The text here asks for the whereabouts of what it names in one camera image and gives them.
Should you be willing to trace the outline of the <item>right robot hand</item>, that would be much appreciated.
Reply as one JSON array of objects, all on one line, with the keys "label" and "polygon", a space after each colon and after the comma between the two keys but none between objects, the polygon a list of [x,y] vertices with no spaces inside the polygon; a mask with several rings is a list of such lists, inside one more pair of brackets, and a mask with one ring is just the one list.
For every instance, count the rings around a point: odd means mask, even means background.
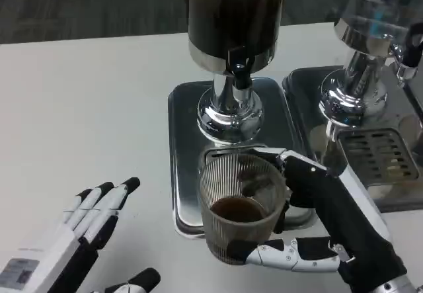
[{"label": "right robot hand", "polygon": [[339,174],[293,150],[252,147],[275,165],[300,206],[313,208],[326,237],[268,241],[233,240],[230,258],[293,272],[336,271],[352,292],[414,292],[396,254],[387,224],[362,182],[347,165]]}]

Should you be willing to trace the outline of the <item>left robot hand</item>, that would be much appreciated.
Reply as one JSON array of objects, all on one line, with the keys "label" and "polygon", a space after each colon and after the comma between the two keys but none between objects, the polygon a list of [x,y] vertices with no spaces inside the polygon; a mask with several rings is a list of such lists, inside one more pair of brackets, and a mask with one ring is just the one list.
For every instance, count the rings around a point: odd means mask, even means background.
[{"label": "left robot hand", "polygon": [[1,267],[2,292],[76,292],[118,223],[129,195],[140,186],[131,177],[76,194],[52,229]]}]

